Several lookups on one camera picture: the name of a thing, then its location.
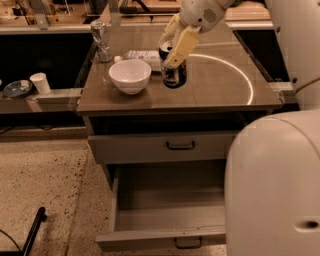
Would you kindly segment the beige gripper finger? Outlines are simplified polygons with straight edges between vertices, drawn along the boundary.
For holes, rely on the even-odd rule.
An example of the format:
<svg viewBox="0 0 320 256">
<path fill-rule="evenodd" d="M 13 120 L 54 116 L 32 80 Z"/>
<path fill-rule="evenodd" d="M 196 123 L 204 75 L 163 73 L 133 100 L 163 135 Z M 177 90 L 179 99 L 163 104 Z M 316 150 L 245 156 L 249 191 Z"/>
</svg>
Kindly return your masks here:
<svg viewBox="0 0 320 256">
<path fill-rule="evenodd" d="M 166 68 L 177 68 L 193 52 L 199 43 L 199 28 L 188 26 L 184 29 L 164 61 Z"/>
<path fill-rule="evenodd" d="M 164 29 L 163 34 L 159 39 L 159 46 L 163 46 L 165 43 L 168 43 L 171 49 L 174 49 L 180 36 L 181 29 L 182 24 L 180 15 L 175 14 Z"/>
</svg>

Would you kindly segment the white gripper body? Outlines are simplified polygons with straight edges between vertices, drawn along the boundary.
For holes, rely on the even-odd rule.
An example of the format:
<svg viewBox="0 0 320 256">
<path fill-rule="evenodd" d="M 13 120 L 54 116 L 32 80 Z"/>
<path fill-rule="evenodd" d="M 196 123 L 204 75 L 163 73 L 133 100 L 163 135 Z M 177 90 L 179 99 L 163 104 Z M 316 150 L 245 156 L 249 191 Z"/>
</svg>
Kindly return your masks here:
<svg viewBox="0 0 320 256">
<path fill-rule="evenodd" d="M 199 28 L 201 33 L 212 30 L 224 17 L 235 0 L 182 0 L 179 12 L 182 24 Z"/>
</svg>

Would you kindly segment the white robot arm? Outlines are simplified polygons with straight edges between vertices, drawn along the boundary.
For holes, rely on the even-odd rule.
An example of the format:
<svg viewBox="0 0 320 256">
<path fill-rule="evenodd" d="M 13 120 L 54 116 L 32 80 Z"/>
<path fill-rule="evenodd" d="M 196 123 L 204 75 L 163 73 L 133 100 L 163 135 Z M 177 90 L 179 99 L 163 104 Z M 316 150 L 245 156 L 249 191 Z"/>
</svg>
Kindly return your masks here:
<svg viewBox="0 0 320 256">
<path fill-rule="evenodd" d="M 227 256 L 320 256 L 320 4 L 265 0 L 299 108 L 238 133 L 225 170 Z"/>
</svg>

